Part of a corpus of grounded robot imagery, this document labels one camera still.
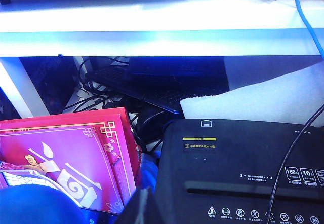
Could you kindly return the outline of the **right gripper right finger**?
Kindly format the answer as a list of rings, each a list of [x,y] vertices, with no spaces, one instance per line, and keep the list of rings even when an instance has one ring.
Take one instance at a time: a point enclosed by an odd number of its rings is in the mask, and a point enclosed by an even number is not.
[[[159,212],[158,204],[151,188],[146,188],[145,190],[147,191],[147,200],[145,205],[145,223],[162,223],[162,217]]]

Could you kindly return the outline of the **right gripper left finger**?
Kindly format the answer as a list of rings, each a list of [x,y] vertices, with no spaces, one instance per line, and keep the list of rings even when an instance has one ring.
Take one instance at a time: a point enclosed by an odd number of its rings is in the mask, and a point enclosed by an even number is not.
[[[137,189],[118,217],[118,223],[144,223],[146,189]]]

